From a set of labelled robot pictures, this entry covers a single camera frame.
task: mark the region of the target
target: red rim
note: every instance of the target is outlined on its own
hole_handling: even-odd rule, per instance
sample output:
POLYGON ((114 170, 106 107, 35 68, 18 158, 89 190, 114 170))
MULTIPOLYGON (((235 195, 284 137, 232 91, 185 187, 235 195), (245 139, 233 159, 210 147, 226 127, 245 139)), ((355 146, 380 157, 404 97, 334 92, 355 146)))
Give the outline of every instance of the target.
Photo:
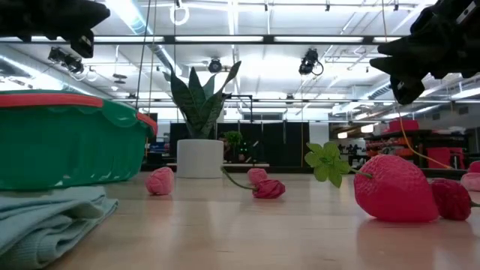
POLYGON ((0 95, 0 108, 79 105, 101 108, 104 101, 98 97, 83 94, 3 94, 0 95))
POLYGON ((158 131, 157 122, 155 122, 152 118, 140 112, 136 113, 136 118, 139 119, 141 122, 144 122, 145 124, 149 125, 154 135, 157 136, 157 131, 158 131))

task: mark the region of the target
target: strawberry leaf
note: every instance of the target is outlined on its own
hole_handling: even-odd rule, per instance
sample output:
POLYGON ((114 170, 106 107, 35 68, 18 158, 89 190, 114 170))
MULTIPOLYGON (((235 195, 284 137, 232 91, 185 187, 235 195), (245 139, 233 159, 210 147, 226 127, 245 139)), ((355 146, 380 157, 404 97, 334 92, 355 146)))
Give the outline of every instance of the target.
POLYGON ((307 142, 307 147, 313 151, 313 153, 317 154, 320 158, 323 157, 323 148, 320 144, 318 143, 310 143, 310 142, 307 142))
POLYGON ((323 146, 323 152, 326 157, 333 158, 333 160, 337 160, 340 157, 340 150, 338 150, 338 146, 334 142, 327 142, 323 146))
POLYGON ((320 161, 320 158, 319 158, 318 154, 313 153, 312 151, 308 152, 305 155, 305 161, 312 168, 317 167, 322 163, 322 161, 320 161))
POLYGON ((337 188, 342 185, 342 175, 335 170, 328 172, 328 180, 337 188))
POLYGON ((336 160, 334 162, 334 168, 337 172, 339 172, 340 174, 347 174, 350 172, 350 170, 352 169, 352 167, 350 166, 350 164, 348 164, 347 161, 343 161, 343 160, 336 160))
POLYGON ((325 182, 329 177, 329 166, 322 163, 319 166, 315 167, 315 169, 313 170, 313 174, 315 175, 315 179, 317 181, 325 182))

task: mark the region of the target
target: ceiling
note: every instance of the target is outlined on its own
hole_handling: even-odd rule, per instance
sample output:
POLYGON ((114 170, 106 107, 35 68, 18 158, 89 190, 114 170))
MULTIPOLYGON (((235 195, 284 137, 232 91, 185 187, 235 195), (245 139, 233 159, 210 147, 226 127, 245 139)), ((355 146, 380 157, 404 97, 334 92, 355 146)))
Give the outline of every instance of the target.
MULTIPOLYGON (((183 0, 180 4, 187 8, 190 16, 182 25, 175 25, 170 19, 171 8, 175 1, 160 0, 108 0, 111 8, 109 19, 94 28, 96 35, 134 35, 126 23, 133 16, 134 10, 125 10, 133 2, 142 17, 148 17, 148 27, 157 36, 164 35, 408 35, 410 26, 419 12, 434 0, 385 0, 385 25, 383 23, 381 0, 331 0, 330 11, 326 11, 324 1, 307 0, 183 0), (399 9, 394 10, 395 3, 399 9), (112 5, 125 4, 122 7, 112 5)), ((183 10, 176 13, 177 20, 185 14, 183 10)), ((50 65, 47 56, 52 46, 45 44, 11 44, 25 57, 50 65)), ((62 45, 64 51, 75 54, 69 46, 62 45)), ((178 65, 195 67, 199 78, 206 83, 211 74, 206 71, 206 64, 212 58, 219 58, 223 65, 231 66, 235 61, 242 61, 238 75, 238 88, 229 84, 226 92, 253 95, 255 98, 284 99, 287 94, 304 99, 344 99, 364 98, 367 93, 388 83, 388 76, 370 67, 368 61, 380 54, 375 46, 329 46, 329 45, 230 45, 230 44, 196 44, 164 45, 164 52, 178 65), (309 48, 316 48, 322 57, 325 72, 322 76, 301 76, 298 72, 301 58, 309 48)), ((164 66, 148 47, 142 45, 96 45, 94 58, 83 59, 87 66, 79 76, 65 76, 63 83, 80 80, 81 83, 100 90, 112 98, 126 98, 139 90, 141 98, 147 98, 152 92, 153 98, 169 98, 170 85, 164 79, 164 66), (113 74, 123 74, 128 78, 125 84, 115 84, 113 74)), ((62 67, 52 69, 68 74, 62 67)), ((217 76, 218 85, 226 73, 217 76)), ((443 99, 460 89, 457 74, 444 80, 426 77, 428 98, 443 99), (450 85, 448 93, 444 85, 450 85)), ((393 99, 391 91, 377 99, 393 99)), ((295 104, 302 108, 305 104, 295 104)), ((312 104, 310 108, 343 106, 335 103, 312 104)), ((418 110, 411 106, 409 110, 418 110)), ((377 113, 378 116, 392 112, 388 104, 369 104, 353 106, 355 114, 377 113)))

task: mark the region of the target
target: potted plant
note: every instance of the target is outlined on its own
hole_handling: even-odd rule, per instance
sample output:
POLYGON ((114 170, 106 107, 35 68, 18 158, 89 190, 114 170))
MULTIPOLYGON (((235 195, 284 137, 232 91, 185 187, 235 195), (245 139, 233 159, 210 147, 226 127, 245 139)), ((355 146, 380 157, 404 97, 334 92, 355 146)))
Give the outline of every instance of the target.
POLYGON ((180 178, 221 178, 224 162, 224 144, 208 139, 231 94, 224 94, 225 86, 233 80, 241 65, 235 63, 222 87, 215 91, 215 75, 202 86, 192 67, 188 86, 173 71, 170 75, 173 102, 184 116, 190 139, 177 142, 177 176, 180 178))
POLYGON ((223 134, 225 136, 226 141, 232 148, 232 153, 234 160, 231 160, 232 162, 238 161, 239 157, 237 155, 237 148, 239 147, 240 143, 243 140, 243 136, 240 132, 238 131, 228 131, 223 134))

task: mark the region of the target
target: pink strawberry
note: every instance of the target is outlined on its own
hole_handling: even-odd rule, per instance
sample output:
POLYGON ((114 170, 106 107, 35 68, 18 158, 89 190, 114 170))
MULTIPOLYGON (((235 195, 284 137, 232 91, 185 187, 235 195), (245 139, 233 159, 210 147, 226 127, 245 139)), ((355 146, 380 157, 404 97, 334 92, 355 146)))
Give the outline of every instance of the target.
POLYGON ((377 155, 355 175, 355 198, 369 215, 389 222, 428 222, 438 218, 430 185, 414 164, 394 155, 377 155))

